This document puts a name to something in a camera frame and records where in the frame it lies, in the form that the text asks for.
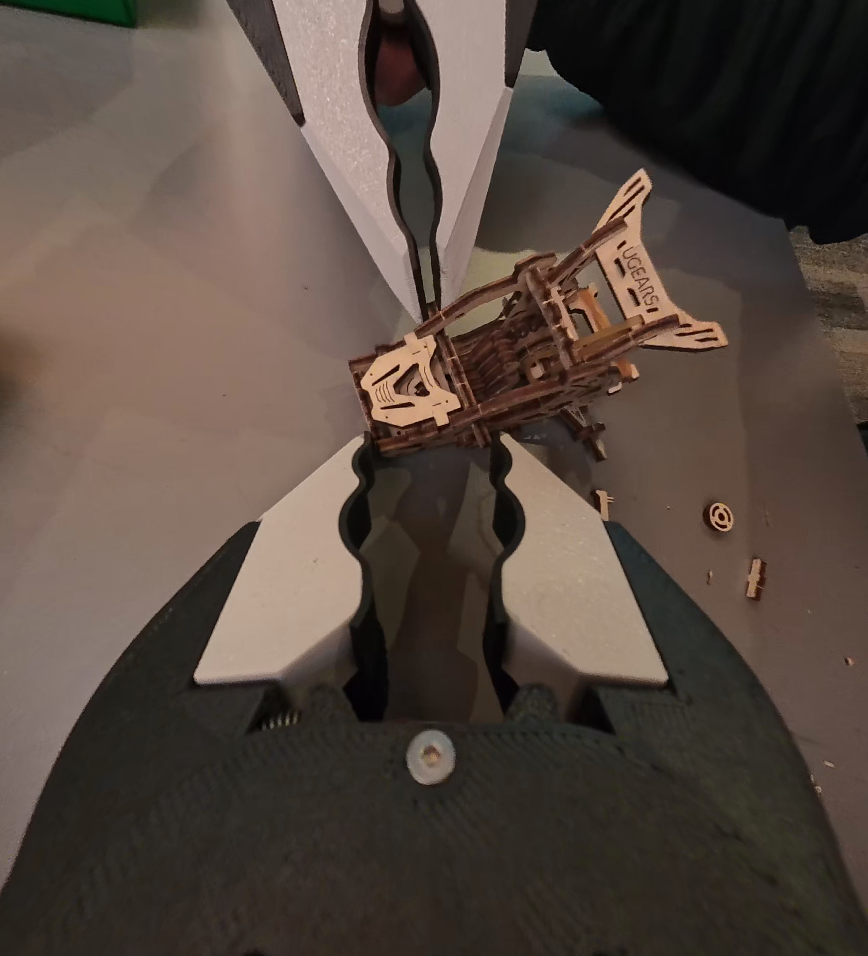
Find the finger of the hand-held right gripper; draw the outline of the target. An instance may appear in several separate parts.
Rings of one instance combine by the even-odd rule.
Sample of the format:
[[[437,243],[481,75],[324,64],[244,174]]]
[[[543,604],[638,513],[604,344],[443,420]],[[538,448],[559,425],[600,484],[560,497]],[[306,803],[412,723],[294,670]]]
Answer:
[[[504,1],[415,3],[433,58],[428,156],[436,185],[430,252],[438,300],[460,294],[477,239],[512,95]]]
[[[275,1],[302,134],[393,294],[422,314],[416,244],[394,199],[397,158],[371,105],[365,53],[373,3]]]

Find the wooden mechanical model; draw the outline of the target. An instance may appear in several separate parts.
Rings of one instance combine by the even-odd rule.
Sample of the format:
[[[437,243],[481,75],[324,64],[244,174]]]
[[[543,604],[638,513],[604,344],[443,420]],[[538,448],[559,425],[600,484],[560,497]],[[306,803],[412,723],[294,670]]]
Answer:
[[[559,257],[534,253],[510,274],[429,310],[415,331],[349,363],[376,451],[486,448],[501,432],[561,420],[606,459],[599,397],[638,379],[639,347],[727,347],[717,322],[667,293],[642,237],[645,169],[619,187],[596,229]]]

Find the person's right hand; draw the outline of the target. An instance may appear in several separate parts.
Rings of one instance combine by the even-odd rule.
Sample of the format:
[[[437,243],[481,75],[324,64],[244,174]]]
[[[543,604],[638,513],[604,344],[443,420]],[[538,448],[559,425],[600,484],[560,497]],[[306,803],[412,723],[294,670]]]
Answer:
[[[399,106],[431,88],[427,56],[416,18],[406,6],[380,6],[372,46],[372,100]]]

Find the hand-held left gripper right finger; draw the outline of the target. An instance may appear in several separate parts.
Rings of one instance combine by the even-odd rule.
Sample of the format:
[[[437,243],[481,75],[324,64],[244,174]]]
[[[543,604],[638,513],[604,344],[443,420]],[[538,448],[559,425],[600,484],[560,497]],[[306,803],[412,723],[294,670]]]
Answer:
[[[668,687],[669,676],[606,522],[507,433],[489,477],[500,545],[483,650],[502,712],[543,686],[566,718],[594,687]]]

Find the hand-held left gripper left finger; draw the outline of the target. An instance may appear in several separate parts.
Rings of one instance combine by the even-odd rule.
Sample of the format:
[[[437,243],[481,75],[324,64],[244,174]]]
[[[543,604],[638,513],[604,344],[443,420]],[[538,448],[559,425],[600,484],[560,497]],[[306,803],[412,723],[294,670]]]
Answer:
[[[386,641],[362,553],[375,462],[365,433],[261,516],[194,671],[197,685],[273,684],[296,702],[329,684],[359,719],[383,718]]]

